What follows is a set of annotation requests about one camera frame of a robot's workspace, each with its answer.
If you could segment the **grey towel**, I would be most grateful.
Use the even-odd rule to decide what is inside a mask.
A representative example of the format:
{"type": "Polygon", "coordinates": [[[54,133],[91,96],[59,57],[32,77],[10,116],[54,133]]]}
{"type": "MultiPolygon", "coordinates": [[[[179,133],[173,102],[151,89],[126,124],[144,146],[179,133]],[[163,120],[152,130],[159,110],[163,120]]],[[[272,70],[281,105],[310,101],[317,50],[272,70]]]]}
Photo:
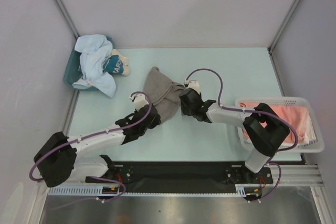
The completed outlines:
{"type": "Polygon", "coordinates": [[[168,78],[158,67],[151,68],[143,88],[161,117],[161,124],[176,114],[181,106],[179,95],[184,90],[182,84],[168,78]]]}

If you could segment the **pink towel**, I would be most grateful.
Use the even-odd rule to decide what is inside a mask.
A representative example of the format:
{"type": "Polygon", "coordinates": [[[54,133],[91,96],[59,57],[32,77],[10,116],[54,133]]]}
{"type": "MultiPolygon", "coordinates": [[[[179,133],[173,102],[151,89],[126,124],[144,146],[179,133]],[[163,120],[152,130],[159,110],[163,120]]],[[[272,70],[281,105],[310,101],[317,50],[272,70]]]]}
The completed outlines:
{"type": "MultiPolygon", "coordinates": [[[[248,102],[243,101],[238,105],[240,107],[256,107],[261,102],[248,102]]],[[[316,139],[316,135],[313,129],[312,121],[309,115],[309,111],[304,106],[299,105],[269,105],[271,109],[283,120],[289,123],[295,129],[298,135],[298,145],[309,144],[310,141],[316,139]]],[[[251,143],[250,137],[246,130],[242,130],[244,141],[251,143]]],[[[286,137],[282,143],[282,147],[290,147],[295,142],[295,136],[292,131],[286,137]]]]}

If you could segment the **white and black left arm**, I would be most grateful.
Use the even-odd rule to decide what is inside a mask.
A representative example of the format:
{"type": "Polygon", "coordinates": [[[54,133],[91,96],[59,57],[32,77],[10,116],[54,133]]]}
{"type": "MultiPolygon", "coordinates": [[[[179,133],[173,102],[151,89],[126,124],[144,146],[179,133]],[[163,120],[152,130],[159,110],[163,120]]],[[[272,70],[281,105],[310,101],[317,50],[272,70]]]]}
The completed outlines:
{"type": "Polygon", "coordinates": [[[49,188],[56,187],[71,177],[76,162],[84,156],[106,147],[133,142],[160,124],[157,109],[147,104],[117,120],[112,128],[72,138],[56,132],[35,155],[29,178],[44,181],[49,188]]]}

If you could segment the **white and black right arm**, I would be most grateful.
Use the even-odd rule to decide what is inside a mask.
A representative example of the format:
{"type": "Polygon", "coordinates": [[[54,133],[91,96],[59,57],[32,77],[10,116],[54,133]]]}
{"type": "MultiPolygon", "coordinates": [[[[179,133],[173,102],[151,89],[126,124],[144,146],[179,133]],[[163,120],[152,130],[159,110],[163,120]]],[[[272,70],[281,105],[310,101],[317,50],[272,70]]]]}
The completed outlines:
{"type": "Polygon", "coordinates": [[[191,88],[182,91],[179,99],[182,115],[192,116],[199,122],[233,125],[247,133],[253,150],[241,171],[248,183],[260,178],[261,169],[290,133],[289,126],[265,103],[251,111],[236,106],[224,109],[215,100],[203,101],[201,94],[191,88]]]}

